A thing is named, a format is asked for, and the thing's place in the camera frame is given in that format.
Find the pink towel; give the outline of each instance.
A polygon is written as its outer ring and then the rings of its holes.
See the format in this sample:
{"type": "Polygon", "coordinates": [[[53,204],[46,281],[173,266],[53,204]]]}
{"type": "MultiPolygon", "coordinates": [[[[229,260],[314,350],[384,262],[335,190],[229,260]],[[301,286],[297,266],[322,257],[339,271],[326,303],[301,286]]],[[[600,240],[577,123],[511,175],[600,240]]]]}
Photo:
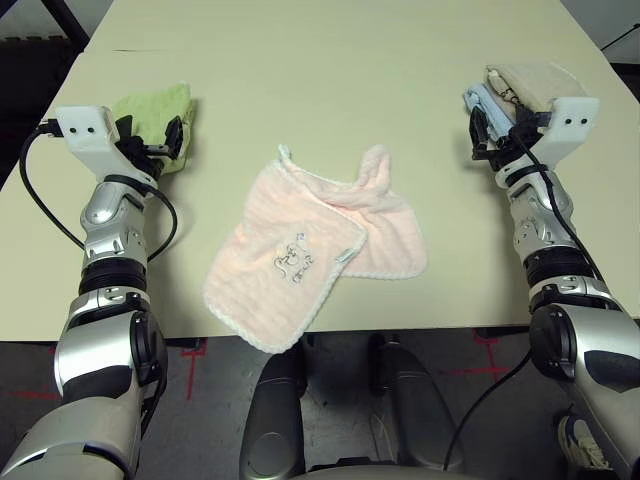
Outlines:
{"type": "Polygon", "coordinates": [[[279,353],[300,338],[340,274],[420,274],[422,232],[407,201],[390,190],[390,166],[376,145],[358,180],[338,183],[301,169],[281,146],[207,275],[211,312],[254,347],[279,353]]]}

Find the tabletop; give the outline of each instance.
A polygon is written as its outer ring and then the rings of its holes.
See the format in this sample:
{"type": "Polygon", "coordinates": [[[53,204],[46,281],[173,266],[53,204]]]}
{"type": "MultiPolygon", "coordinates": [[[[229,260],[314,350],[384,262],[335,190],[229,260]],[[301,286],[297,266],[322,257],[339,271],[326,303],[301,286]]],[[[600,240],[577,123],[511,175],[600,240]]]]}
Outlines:
{"type": "MultiPolygon", "coordinates": [[[[160,181],[180,227],[148,270],[152,309],[167,337],[231,333],[204,306],[203,281],[279,143],[303,168],[340,181],[355,179],[365,149],[385,144],[393,188],[414,207],[429,250],[426,271],[411,280],[338,279],[311,330],[527,323],[504,191],[486,163],[470,160],[461,94],[488,63],[554,61],[601,99],[587,142],[557,172],[610,288],[630,314],[640,313],[638,103],[559,2],[473,5],[114,2],[46,116],[58,105],[109,106],[131,93],[191,85],[190,160],[160,181]]],[[[50,208],[82,236],[90,172],[61,139],[47,137],[34,143],[29,171],[50,208]]],[[[0,192],[0,218],[0,340],[55,340],[82,254],[33,204],[17,169],[0,192]]],[[[148,219],[154,245],[169,219],[155,204],[148,219]]]]}

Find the black cable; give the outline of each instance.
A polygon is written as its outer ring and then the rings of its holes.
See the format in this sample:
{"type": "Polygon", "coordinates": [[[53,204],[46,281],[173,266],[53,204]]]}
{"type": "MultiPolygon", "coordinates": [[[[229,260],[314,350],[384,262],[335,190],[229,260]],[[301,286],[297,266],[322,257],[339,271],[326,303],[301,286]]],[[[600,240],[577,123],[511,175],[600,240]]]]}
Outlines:
{"type": "Polygon", "coordinates": [[[144,434],[147,433],[147,428],[149,428],[149,424],[151,423],[151,417],[156,411],[156,407],[160,402],[160,397],[167,387],[167,375],[166,372],[160,372],[160,378],[158,379],[158,384],[156,385],[156,391],[153,392],[153,400],[149,409],[144,413],[144,417],[142,417],[142,421],[140,422],[141,429],[141,437],[144,437],[144,434]]]}
{"type": "Polygon", "coordinates": [[[631,32],[637,30],[638,28],[640,28],[640,23],[636,23],[633,27],[631,27],[629,30],[627,30],[626,32],[624,32],[622,35],[620,35],[618,38],[616,38],[615,40],[607,43],[604,47],[602,47],[600,49],[601,52],[604,52],[605,49],[609,48],[611,45],[613,45],[614,43],[618,43],[620,40],[622,40],[624,37],[626,37],[627,35],[629,35],[631,32]]]}
{"type": "Polygon", "coordinates": [[[169,244],[173,240],[173,237],[176,236],[176,231],[178,230],[178,214],[176,213],[176,209],[173,207],[173,205],[171,204],[171,202],[165,196],[164,193],[162,193],[157,188],[153,188],[150,185],[145,185],[144,188],[145,190],[149,191],[149,193],[151,193],[154,197],[160,200],[164,204],[164,206],[167,207],[167,209],[169,210],[169,213],[171,213],[171,232],[169,232],[169,235],[167,235],[167,238],[165,239],[165,241],[162,242],[162,245],[160,245],[151,255],[149,255],[149,257],[147,258],[147,261],[150,262],[151,260],[156,258],[158,255],[160,255],[162,252],[164,252],[164,250],[169,246],[169,244]]]}
{"type": "Polygon", "coordinates": [[[469,418],[471,418],[471,414],[475,411],[476,408],[478,408],[478,406],[489,395],[491,395],[499,387],[501,387],[502,385],[507,383],[507,381],[509,379],[515,377],[516,374],[520,370],[522,370],[525,367],[525,365],[529,362],[530,358],[531,358],[531,350],[529,350],[527,352],[527,354],[524,356],[524,358],[522,360],[520,360],[520,363],[518,363],[518,365],[513,367],[509,373],[507,373],[504,377],[502,377],[496,383],[494,383],[489,388],[487,388],[487,390],[485,390],[485,392],[482,395],[480,395],[480,397],[475,401],[475,403],[473,405],[471,405],[471,408],[469,408],[469,410],[467,410],[467,413],[464,414],[464,417],[462,417],[462,420],[458,424],[458,427],[456,428],[456,431],[453,433],[453,437],[451,438],[451,443],[449,443],[449,448],[447,449],[447,454],[444,457],[444,464],[442,466],[442,471],[443,472],[446,472],[447,469],[449,468],[449,463],[451,462],[451,455],[453,455],[453,449],[456,446],[456,442],[458,441],[458,438],[460,437],[460,434],[462,433],[462,429],[466,425],[466,423],[469,420],[469,418]]]}
{"type": "Polygon", "coordinates": [[[22,149],[20,150],[20,158],[18,160],[18,166],[20,169],[20,178],[22,178],[22,183],[24,184],[24,188],[27,189],[29,195],[36,205],[40,207],[40,210],[47,216],[51,222],[58,227],[62,233],[64,233],[73,243],[75,243],[78,247],[84,250],[84,243],[82,243],[78,237],[76,237],[73,233],[71,233],[67,227],[65,227],[60,220],[56,218],[56,216],[47,208],[45,203],[40,199],[38,194],[36,193],[33,185],[31,185],[31,181],[29,180],[29,175],[27,174],[27,153],[29,152],[29,148],[33,141],[38,138],[39,135],[47,133],[45,128],[42,125],[39,125],[24,141],[22,144],[22,149]]]}
{"type": "Polygon", "coordinates": [[[173,240],[173,237],[175,237],[176,235],[176,231],[178,230],[178,214],[176,213],[176,209],[171,204],[171,201],[169,201],[165,194],[160,190],[152,187],[151,185],[147,185],[146,183],[139,182],[134,178],[127,177],[125,175],[107,175],[104,178],[104,181],[123,183],[130,186],[131,188],[138,190],[139,192],[148,192],[158,200],[160,200],[164,204],[164,206],[167,207],[169,213],[171,213],[171,232],[169,232],[169,235],[167,236],[165,241],[162,242],[162,245],[160,245],[151,255],[147,257],[147,261],[150,262],[169,246],[169,244],[173,240]]]}
{"type": "Polygon", "coordinates": [[[604,278],[602,276],[602,273],[600,273],[600,269],[598,268],[598,266],[596,265],[596,262],[593,260],[593,258],[589,254],[589,251],[584,246],[584,244],[580,241],[580,238],[578,238],[578,235],[567,224],[566,220],[562,216],[562,213],[560,213],[560,209],[558,208],[558,204],[556,202],[556,197],[555,197],[555,194],[553,192],[553,182],[551,181],[551,179],[547,175],[547,172],[544,170],[544,168],[542,168],[542,164],[540,163],[540,160],[538,160],[538,158],[533,154],[533,152],[529,149],[529,147],[527,147],[525,145],[525,143],[522,141],[520,136],[518,136],[518,134],[515,132],[514,129],[511,129],[509,131],[509,136],[515,140],[515,142],[518,144],[518,146],[522,150],[524,150],[524,153],[527,154],[529,159],[535,165],[536,169],[538,170],[538,173],[542,177],[542,180],[544,181],[544,184],[547,187],[547,195],[549,195],[549,201],[551,202],[551,210],[553,210],[553,214],[555,215],[555,217],[558,220],[558,222],[560,223],[560,225],[562,225],[562,228],[564,228],[564,230],[567,232],[567,235],[569,235],[569,237],[571,237],[571,240],[573,240],[573,243],[576,244],[576,246],[578,247],[578,249],[580,250],[580,252],[584,256],[584,258],[586,259],[587,263],[589,263],[589,266],[593,270],[593,274],[595,275],[595,277],[598,280],[600,280],[601,282],[604,282],[604,278]]]}
{"type": "MultiPolygon", "coordinates": [[[[31,144],[41,134],[54,133],[55,135],[56,132],[55,131],[52,132],[52,128],[56,129],[58,127],[57,125],[54,125],[52,123],[38,125],[38,127],[27,137],[27,139],[22,144],[22,148],[20,150],[20,157],[18,161],[20,178],[22,179],[22,183],[24,184],[25,189],[27,190],[27,192],[29,193],[33,201],[36,203],[36,205],[38,205],[38,207],[40,207],[40,210],[42,210],[42,212],[47,216],[47,218],[56,227],[58,227],[58,229],[62,233],[64,233],[67,236],[67,238],[69,238],[73,243],[75,243],[78,247],[84,250],[84,243],[82,243],[78,239],[78,237],[76,237],[73,233],[71,233],[71,231],[69,231],[69,229],[67,229],[67,227],[65,227],[62,224],[62,222],[60,222],[60,220],[56,218],[56,216],[51,212],[51,210],[49,210],[46,204],[38,196],[35,189],[33,188],[33,185],[31,184],[31,181],[29,180],[29,175],[27,173],[27,154],[29,153],[29,148],[31,147],[31,144]]],[[[178,214],[176,213],[176,210],[171,204],[171,202],[169,201],[169,199],[157,188],[154,188],[150,185],[143,184],[133,179],[129,179],[129,177],[124,177],[122,175],[112,175],[111,177],[115,178],[115,180],[113,181],[120,180],[120,183],[125,183],[127,185],[131,185],[132,183],[135,182],[135,184],[131,186],[139,190],[143,190],[145,192],[151,193],[154,197],[160,200],[167,207],[167,209],[169,210],[169,213],[171,213],[171,222],[172,222],[171,232],[169,233],[165,241],[162,243],[162,245],[160,245],[151,255],[147,257],[147,261],[150,262],[151,260],[156,258],[158,255],[160,255],[169,246],[169,244],[175,237],[176,231],[178,230],[178,214]],[[130,182],[122,181],[123,178],[129,179],[130,182]]]]}

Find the metal arm segment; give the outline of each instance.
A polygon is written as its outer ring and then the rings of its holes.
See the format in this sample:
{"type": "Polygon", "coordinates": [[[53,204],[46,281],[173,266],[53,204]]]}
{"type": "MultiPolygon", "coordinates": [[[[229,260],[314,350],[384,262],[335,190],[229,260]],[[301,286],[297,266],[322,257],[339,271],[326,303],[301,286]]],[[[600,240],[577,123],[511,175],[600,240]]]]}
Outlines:
{"type": "MultiPolygon", "coordinates": [[[[531,148],[547,168],[571,229],[573,204],[552,170],[584,141],[597,108],[595,99],[557,99],[543,137],[531,148]]],[[[631,478],[640,468],[640,327],[555,216],[531,160],[523,155],[506,163],[496,181],[506,189],[514,247],[530,287],[533,363],[567,387],[618,475],[631,478]]]]}
{"type": "Polygon", "coordinates": [[[106,108],[64,107],[56,115],[70,150],[99,184],[82,212],[79,295],[55,355],[63,405],[36,423],[0,476],[133,478],[141,436],[166,385],[164,339],[146,293],[147,194],[136,188],[155,187],[159,172],[138,168],[116,146],[106,108]]]}

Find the red tape mark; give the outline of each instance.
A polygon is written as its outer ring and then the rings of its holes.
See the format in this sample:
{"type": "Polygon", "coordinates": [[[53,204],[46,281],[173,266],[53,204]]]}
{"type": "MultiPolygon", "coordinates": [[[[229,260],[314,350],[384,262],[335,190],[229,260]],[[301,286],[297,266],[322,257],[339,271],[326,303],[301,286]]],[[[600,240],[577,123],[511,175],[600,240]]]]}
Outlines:
{"type": "Polygon", "coordinates": [[[187,380],[187,400],[191,400],[193,393],[193,382],[196,375],[196,358],[204,357],[207,353],[207,339],[203,339],[198,350],[183,349],[180,352],[181,357],[191,357],[191,365],[189,365],[189,379],[187,380]]]}
{"type": "Polygon", "coordinates": [[[489,366],[481,368],[459,368],[456,370],[440,370],[441,375],[477,375],[490,373],[493,376],[494,383],[498,381],[501,373],[507,373],[510,369],[507,367],[498,367],[496,359],[493,356],[493,346],[500,342],[499,338],[482,338],[478,332],[473,329],[473,341],[478,345],[484,345],[487,349],[487,357],[489,358],[489,366]]]}
{"type": "Polygon", "coordinates": [[[41,398],[45,400],[57,400],[60,396],[57,393],[49,392],[29,392],[24,390],[16,390],[15,392],[9,392],[12,397],[19,398],[41,398]]]}

